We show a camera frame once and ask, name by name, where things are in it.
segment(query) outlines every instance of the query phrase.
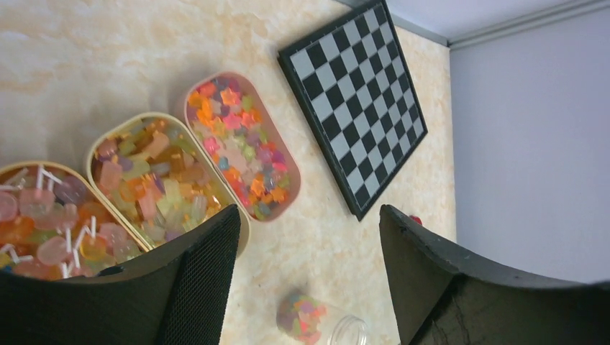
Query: jar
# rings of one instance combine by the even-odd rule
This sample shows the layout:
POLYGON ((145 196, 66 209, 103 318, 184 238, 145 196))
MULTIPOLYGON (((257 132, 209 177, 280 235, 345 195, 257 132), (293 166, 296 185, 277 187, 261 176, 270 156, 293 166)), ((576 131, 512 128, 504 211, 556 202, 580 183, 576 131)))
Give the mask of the jar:
POLYGON ((279 329, 307 345, 366 345, 366 323, 333 305, 302 293, 288 296, 278 309, 279 329))

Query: container of lollipops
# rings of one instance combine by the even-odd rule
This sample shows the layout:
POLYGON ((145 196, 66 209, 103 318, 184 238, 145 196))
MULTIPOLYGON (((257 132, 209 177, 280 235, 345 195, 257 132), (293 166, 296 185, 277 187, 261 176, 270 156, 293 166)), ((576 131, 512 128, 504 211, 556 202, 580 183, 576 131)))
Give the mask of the container of lollipops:
POLYGON ((294 202, 299 168, 246 77, 223 72, 198 82, 178 102, 176 116, 252 219, 272 221, 294 202))
POLYGON ((0 169, 0 269, 41 280, 94 276, 142 253, 74 170, 52 162, 0 169))
MULTIPOLYGON (((195 138, 175 117, 140 114, 100 137, 85 159, 86 177, 146 250, 197 227, 239 203, 195 138)), ((239 256, 250 235, 241 216, 239 256)))

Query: checkered board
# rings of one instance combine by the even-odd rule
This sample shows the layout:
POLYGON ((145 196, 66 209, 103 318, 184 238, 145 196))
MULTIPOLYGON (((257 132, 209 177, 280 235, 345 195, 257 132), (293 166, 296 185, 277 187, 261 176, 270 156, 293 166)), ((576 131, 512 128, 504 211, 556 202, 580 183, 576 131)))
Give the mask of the checkered board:
POLYGON ((427 133, 386 3, 356 8, 281 50, 278 61, 362 220, 427 133))

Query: gray wall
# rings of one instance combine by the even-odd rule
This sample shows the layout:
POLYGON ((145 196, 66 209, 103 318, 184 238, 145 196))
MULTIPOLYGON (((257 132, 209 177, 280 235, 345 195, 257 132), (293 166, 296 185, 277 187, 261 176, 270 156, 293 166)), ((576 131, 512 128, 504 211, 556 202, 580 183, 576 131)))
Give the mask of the gray wall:
POLYGON ((610 9, 451 53, 458 243, 610 279, 610 9))

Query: marble table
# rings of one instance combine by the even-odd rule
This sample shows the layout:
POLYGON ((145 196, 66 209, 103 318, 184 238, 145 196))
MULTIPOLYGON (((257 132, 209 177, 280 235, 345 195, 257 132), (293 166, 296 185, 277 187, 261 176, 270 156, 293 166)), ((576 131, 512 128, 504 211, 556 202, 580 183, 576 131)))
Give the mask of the marble table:
POLYGON ((257 87, 299 164, 301 192, 252 224, 221 344, 291 344, 278 301, 299 288, 364 319, 372 344, 399 342, 379 207, 415 213, 455 240, 449 50, 398 29, 429 134, 361 221, 350 214, 276 62, 278 47, 348 11, 331 0, 8 1, 0 4, 0 165, 82 166, 95 138, 220 70, 257 87))

